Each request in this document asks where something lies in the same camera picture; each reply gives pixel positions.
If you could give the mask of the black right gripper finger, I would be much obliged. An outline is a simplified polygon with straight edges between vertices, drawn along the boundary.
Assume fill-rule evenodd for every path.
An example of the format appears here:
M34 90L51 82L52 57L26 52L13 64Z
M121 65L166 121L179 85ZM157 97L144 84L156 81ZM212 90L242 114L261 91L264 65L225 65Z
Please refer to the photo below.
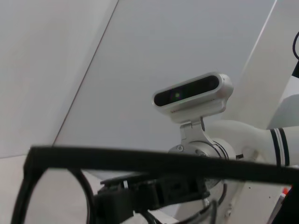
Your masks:
M97 213L102 218L130 218L158 208L159 196L152 183L104 186L97 193Z
M120 177L114 177L114 178L110 178L107 180L103 180L100 183L101 183L101 185L105 185L105 186L114 186L114 185L118 185L123 182L127 182L130 184L130 183L142 182L142 181L151 180L151 179L154 179L153 174L133 173L133 174L129 174L129 175L124 175L124 176L120 176Z

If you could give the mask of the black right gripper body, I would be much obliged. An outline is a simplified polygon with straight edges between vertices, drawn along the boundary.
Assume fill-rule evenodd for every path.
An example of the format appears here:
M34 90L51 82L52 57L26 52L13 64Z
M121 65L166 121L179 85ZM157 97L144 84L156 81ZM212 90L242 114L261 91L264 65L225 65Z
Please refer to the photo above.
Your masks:
M156 207L206 199L210 192L201 178L164 178L155 182Z

